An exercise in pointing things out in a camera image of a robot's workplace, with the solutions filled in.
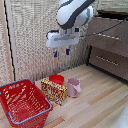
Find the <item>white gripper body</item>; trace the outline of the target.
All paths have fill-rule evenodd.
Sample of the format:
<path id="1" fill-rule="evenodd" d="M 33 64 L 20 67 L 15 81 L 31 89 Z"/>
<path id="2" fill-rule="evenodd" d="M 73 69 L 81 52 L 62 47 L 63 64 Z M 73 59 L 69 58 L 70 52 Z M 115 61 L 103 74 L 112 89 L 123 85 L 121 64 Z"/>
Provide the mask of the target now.
<path id="1" fill-rule="evenodd" d="M 79 42 L 79 33 L 61 34 L 59 30 L 51 30 L 47 33 L 46 46 L 49 48 L 57 48 L 62 46 L 75 45 Z"/>

